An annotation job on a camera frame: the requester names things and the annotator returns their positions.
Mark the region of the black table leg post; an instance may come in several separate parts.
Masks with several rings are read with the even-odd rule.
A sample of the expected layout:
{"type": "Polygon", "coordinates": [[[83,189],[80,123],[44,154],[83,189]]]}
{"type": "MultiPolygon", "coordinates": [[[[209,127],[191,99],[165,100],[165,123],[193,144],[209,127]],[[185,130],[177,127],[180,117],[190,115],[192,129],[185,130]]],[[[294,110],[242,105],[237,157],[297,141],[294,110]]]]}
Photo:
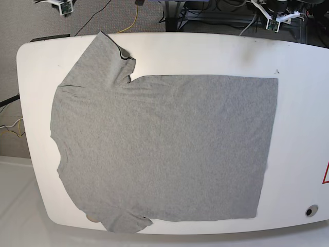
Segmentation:
{"type": "Polygon", "coordinates": [[[161,1],[162,9],[164,12],[166,32],[176,32],[177,30],[177,6],[176,1],[161,1]]]}

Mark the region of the black bar behind table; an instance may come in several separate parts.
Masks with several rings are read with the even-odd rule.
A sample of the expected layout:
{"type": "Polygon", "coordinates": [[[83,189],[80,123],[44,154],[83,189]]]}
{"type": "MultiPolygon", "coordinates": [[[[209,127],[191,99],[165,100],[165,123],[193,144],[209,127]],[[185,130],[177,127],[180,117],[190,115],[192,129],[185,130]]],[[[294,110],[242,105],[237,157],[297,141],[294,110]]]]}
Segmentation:
{"type": "Polygon", "coordinates": [[[37,42],[37,41],[46,41],[46,40],[52,40],[52,39],[60,39],[60,38],[69,38],[70,34],[60,34],[55,36],[47,36],[47,37],[40,37],[40,38],[34,38],[30,41],[31,42],[37,42]]]}

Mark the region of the black rod at left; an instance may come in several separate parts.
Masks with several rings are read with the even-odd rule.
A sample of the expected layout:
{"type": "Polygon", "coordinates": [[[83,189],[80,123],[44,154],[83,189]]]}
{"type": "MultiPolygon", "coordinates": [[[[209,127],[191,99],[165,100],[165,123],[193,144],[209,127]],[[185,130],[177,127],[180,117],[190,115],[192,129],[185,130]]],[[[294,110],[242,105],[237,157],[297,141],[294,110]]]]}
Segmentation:
{"type": "Polygon", "coordinates": [[[20,94],[17,94],[17,95],[15,95],[13,97],[10,97],[10,98],[8,98],[6,100],[1,101],[0,102],[0,107],[2,108],[2,107],[6,106],[6,105],[8,105],[10,103],[13,103],[13,102],[19,100],[19,99],[20,99],[20,94]]]}

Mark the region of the red triangle warning sticker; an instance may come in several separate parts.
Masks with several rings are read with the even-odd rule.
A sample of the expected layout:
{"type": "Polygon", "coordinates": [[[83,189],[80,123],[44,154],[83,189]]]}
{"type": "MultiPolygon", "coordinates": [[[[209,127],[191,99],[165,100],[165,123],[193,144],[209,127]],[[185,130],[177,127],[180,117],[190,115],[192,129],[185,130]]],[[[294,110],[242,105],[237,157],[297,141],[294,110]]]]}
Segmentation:
{"type": "Polygon", "coordinates": [[[326,167],[326,171],[325,171],[325,174],[324,174],[324,177],[323,177],[322,184],[327,184],[327,183],[329,183],[328,170],[329,170],[329,163],[328,163],[328,165],[327,165],[327,167],[326,167]]]}

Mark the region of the grey T-shirt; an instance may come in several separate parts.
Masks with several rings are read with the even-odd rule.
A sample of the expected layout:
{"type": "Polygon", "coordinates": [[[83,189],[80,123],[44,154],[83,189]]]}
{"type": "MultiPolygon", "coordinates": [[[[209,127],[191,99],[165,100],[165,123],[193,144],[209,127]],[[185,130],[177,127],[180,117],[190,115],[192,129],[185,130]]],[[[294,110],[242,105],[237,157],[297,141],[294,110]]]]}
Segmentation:
{"type": "Polygon", "coordinates": [[[75,206],[114,233],[257,215],[278,80],[143,76],[100,32],[57,87],[51,138],[75,206]]]}

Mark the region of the aluminium frame rail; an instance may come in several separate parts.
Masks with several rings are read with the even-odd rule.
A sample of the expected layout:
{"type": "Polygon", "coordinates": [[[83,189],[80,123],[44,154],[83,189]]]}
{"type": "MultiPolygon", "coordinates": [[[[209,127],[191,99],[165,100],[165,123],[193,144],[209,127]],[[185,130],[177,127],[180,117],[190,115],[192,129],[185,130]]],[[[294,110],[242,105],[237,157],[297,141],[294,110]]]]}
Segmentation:
{"type": "Polygon", "coordinates": [[[280,25],[277,33],[264,29],[265,25],[262,24],[260,17],[244,31],[243,29],[251,23],[252,19],[253,14],[234,15],[205,12],[197,15],[188,12],[181,30],[182,32],[228,34],[234,36],[241,34],[242,36],[253,38],[291,41],[301,44],[307,43],[307,28],[305,23],[299,18],[293,19],[291,24],[280,25]]]}

